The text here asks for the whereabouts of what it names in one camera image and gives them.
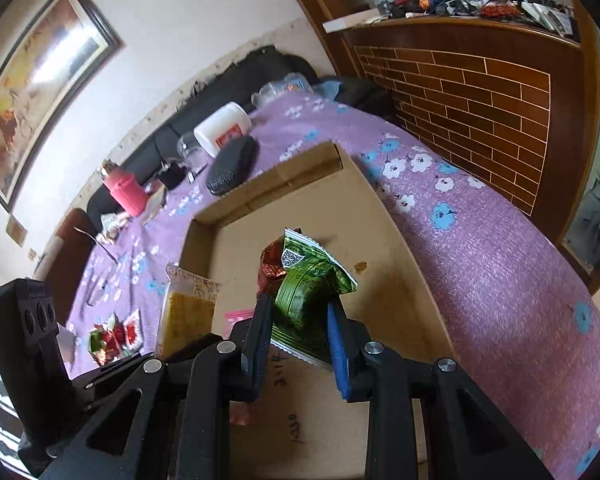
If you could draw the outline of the shiny red foil snack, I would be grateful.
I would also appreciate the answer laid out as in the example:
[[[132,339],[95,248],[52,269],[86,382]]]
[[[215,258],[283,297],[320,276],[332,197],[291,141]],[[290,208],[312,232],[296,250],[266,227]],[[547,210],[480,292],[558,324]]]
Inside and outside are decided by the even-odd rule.
[[[113,328],[95,325],[88,337],[88,352],[98,366],[105,366],[122,355],[125,343],[124,328],[117,323]]]

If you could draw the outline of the yellow cracker packet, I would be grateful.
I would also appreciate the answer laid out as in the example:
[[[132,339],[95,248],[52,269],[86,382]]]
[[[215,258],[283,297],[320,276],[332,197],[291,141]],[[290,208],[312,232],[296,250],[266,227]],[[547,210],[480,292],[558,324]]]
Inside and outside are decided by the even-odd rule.
[[[220,285],[186,271],[174,263],[166,265],[164,295],[155,355],[166,361],[211,332]]]

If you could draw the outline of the pink cartoon candy packet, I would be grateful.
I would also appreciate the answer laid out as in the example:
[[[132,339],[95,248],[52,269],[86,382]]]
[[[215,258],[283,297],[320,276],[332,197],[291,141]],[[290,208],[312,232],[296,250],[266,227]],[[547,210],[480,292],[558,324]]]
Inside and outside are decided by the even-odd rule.
[[[250,320],[253,317],[253,309],[235,310],[226,312],[224,314],[225,327],[224,327],[224,338],[227,339],[233,330],[236,323],[240,321]]]

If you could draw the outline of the dark red snack packet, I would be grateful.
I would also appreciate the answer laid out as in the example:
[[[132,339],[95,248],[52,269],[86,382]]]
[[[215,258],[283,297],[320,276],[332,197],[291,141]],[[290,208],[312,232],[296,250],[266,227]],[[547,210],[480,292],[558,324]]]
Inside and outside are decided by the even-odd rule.
[[[276,295],[286,276],[282,263],[284,239],[279,237],[263,249],[258,270],[258,293]]]

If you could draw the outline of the green snack packet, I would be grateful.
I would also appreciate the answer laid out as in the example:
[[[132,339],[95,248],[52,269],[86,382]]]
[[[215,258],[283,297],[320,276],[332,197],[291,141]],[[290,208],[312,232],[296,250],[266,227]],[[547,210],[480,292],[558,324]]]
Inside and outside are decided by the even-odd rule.
[[[328,303],[355,292],[358,282],[325,248],[292,229],[284,232],[280,263],[285,274],[274,299],[272,344],[310,364],[331,368]]]

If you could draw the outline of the white red snack packet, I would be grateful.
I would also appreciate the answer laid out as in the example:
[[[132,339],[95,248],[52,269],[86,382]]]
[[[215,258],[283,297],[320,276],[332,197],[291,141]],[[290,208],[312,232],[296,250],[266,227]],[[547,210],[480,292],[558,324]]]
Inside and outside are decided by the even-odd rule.
[[[143,347],[144,338],[140,325],[140,311],[133,311],[123,322],[124,348],[129,352],[137,352]]]

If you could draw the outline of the brown wooden chair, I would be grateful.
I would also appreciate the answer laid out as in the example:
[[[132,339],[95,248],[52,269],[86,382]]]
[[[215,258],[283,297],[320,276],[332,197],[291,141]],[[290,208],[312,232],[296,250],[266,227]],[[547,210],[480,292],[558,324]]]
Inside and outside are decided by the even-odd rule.
[[[73,208],[48,241],[33,278],[53,294],[58,320],[66,322],[88,257],[95,245],[95,227],[86,212]]]

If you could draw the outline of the small booklet card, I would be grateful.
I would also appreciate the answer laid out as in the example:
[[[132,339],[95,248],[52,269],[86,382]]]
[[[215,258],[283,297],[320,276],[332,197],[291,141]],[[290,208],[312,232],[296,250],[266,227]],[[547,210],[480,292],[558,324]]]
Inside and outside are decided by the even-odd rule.
[[[160,188],[157,188],[155,192],[149,196],[145,210],[140,216],[140,223],[143,226],[146,226],[146,224],[155,218],[155,216],[160,212],[165,203],[166,188],[164,186],[160,186]]]

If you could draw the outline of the pink knit-sleeve bottle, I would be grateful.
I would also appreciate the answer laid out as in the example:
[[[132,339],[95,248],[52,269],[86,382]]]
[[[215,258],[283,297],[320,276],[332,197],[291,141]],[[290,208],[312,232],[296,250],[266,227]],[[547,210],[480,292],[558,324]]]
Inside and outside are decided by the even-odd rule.
[[[111,197],[127,214],[137,218],[145,211],[148,195],[132,172],[124,170],[110,159],[105,159],[98,171]]]

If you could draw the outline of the small black pouch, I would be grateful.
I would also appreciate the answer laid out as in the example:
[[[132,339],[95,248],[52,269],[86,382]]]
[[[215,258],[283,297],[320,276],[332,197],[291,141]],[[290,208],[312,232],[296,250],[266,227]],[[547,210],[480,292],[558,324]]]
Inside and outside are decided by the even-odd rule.
[[[158,180],[169,190],[175,190],[186,178],[188,169],[176,158],[164,160],[157,172]]]

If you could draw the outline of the black glasses case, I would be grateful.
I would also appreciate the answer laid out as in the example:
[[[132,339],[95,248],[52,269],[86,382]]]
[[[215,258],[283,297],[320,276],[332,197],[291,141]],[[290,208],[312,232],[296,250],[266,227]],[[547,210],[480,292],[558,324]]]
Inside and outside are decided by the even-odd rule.
[[[257,159],[259,144],[253,136],[230,140],[216,155],[207,174],[206,187],[214,196],[222,196],[241,185]]]

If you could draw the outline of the clear glass cup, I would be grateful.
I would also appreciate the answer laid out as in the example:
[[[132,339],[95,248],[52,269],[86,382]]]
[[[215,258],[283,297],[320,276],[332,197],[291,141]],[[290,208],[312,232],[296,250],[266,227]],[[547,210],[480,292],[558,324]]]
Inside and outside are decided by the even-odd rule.
[[[178,139],[176,150],[185,166],[193,174],[198,174],[208,164],[208,154],[199,144],[193,131],[184,133]]]

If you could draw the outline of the white plastic jar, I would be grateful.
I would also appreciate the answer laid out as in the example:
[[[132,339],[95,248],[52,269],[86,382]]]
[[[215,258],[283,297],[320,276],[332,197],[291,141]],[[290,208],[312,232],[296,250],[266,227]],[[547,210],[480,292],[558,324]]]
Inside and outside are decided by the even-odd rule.
[[[215,157],[223,146],[245,136],[251,129],[251,119],[235,102],[228,102],[194,128],[194,135],[202,148]]]

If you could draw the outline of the wooden brick-pattern cabinet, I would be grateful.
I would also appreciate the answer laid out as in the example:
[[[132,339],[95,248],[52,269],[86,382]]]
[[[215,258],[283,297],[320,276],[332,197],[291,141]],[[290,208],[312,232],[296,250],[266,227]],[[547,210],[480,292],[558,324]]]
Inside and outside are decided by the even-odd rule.
[[[600,125],[600,44],[574,14],[572,38],[475,15],[325,24],[385,0],[297,0],[340,75],[396,100],[398,123],[490,183],[552,242],[576,215]]]

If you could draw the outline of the framed wall painting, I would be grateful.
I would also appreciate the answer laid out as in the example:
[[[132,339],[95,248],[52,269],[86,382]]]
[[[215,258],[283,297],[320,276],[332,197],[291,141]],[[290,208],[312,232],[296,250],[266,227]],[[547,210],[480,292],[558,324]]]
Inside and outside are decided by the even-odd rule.
[[[121,40],[93,0],[48,0],[0,67],[0,205],[11,211],[46,136]]]

